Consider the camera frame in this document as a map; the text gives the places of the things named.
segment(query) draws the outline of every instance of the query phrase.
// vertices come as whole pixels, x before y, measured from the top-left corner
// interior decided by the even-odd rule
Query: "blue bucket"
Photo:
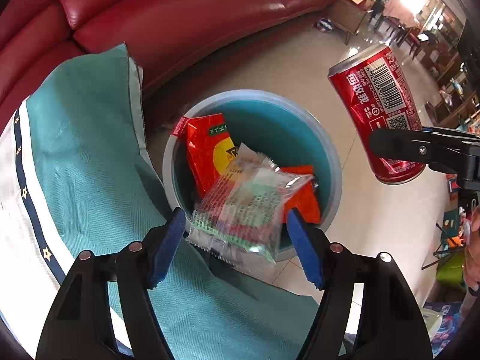
[[[337,213],[342,194],[338,154],[320,122],[295,103],[273,93],[237,90],[203,100],[185,114],[198,117],[222,113],[236,146],[246,144],[268,155],[281,167],[313,165],[318,180],[322,213],[318,226],[324,232]],[[183,140],[170,136],[163,157],[163,182],[170,207],[181,207],[191,218],[195,181],[186,159]],[[286,231],[282,233],[277,261],[296,255]]]

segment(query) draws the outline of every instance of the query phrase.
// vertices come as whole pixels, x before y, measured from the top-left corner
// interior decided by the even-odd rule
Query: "bucket rim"
[[[275,93],[271,93],[267,91],[259,91],[254,89],[237,89],[237,90],[217,93],[196,104],[187,113],[185,113],[184,116],[188,118],[196,117],[196,115],[202,110],[214,107],[216,105],[228,103],[231,101],[238,101],[238,100],[253,100],[253,101],[271,103],[285,109],[286,111],[291,112],[295,116],[302,119],[305,123],[307,123],[307,125],[310,127],[312,132],[317,136],[320,142],[322,142],[322,144],[326,146],[325,153],[327,154],[328,163],[330,164],[330,168],[331,168],[332,182],[330,186],[328,203],[325,209],[323,210],[324,212],[327,212],[327,214],[322,216],[321,223],[316,226],[317,228],[321,228],[323,232],[326,232],[328,230],[328,227],[330,227],[330,225],[332,224],[333,219],[337,214],[338,207],[340,205],[343,180],[342,180],[342,167],[340,164],[340,159],[338,157],[337,149],[333,145],[332,140],[330,139],[327,132],[323,128],[322,124],[310,112],[296,105],[296,103],[292,102],[291,100],[288,100],[287,98],[277,95]],[[176,151],[175,146],[176,146],[177,140],[178,140],[178,137],[176,137],[175,135],[169,136],[169,139],[166,143],[165,151],[163,154],[163,162],[162,162],[162,179],[163,179],[164,188],[165,188],[165,195],[172,210],[175,207],[182,207],[175,193],[175,189],[173,185],[173,159]],[[190,215],[188,212],[185,212],[185,215],[186,215],[187,227],[189,227]],[[291,247],[288,247],[279,251],[277,256],[277,261],[282,261],[282,260],[294,257],[295,255],[296,255],[295,248],[292,245]]]

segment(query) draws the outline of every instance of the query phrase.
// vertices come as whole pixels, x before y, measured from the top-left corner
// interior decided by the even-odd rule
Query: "white fabric trim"
[[[59,285],[40,254],[23,205],[15,153],[12,117],[0,137],[0,310],[20,344],[35,358]]]
[[[51,253],[67,273],[75,258],[60,238],[35,172],[26,100],[20,105],[23,170],[43,235]],[[18,342],[35,358],[38,341],[59,284],[45,263],[15,168],[14,115],[0,136],[0,311]],[[131,348],[125,323],[110,308],[115,337]]]
[[[162,179],[158,176],[157,171],[153,167],[150,155],[148,154],[147,145],[145,141],[145,129],[143,126],[143,112],[142,112],[142,81],[143,81],[143,69],[138,67],[135,60],[132,57],[129,60],[129,91],[130,91],[130,108],[131,118],[133,121],[133,129],[135,130],[135,136],[137,137],[138,147],[140,149],[140,156],[152,168],[153,172],[163,185]]]
[[[28,192],[30,193],[30,197],[38,215],[38,220],[42,226],[45,241],[49,245],[51,249],[50,251],[57,259],[58,264],[64,273],[67,274],[74,263],[75,258],[71,255],[70,251],[60,238],[57,227],[53,222],[52,216],[50,215],[42,188],[40,187],[37,173],[35,172],[35,165],[32,155],[32,142],[30,139],[30,122],[28,120],[26,102],[23,102],[20,105],[18,113],[20,114],[20,130],[22,132],[23,171],[25,172]]]

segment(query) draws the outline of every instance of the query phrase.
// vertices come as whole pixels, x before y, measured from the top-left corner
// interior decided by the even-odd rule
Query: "qr code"
[[[410,130],[409,121],[405,112],[389,117],[387,120],[388,128],[394,128],[396,130]]]

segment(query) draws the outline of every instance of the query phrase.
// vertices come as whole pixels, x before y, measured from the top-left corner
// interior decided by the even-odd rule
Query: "barcode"
[[[410,130],[409,121],[405,112],[389,117],[386,122],[388,128],[393,128],[396,130]]]
[[[375,88],[386,114],[405,107],[402,94],[398,90],[392,72],[383,58],[372,62],[363,69]]]

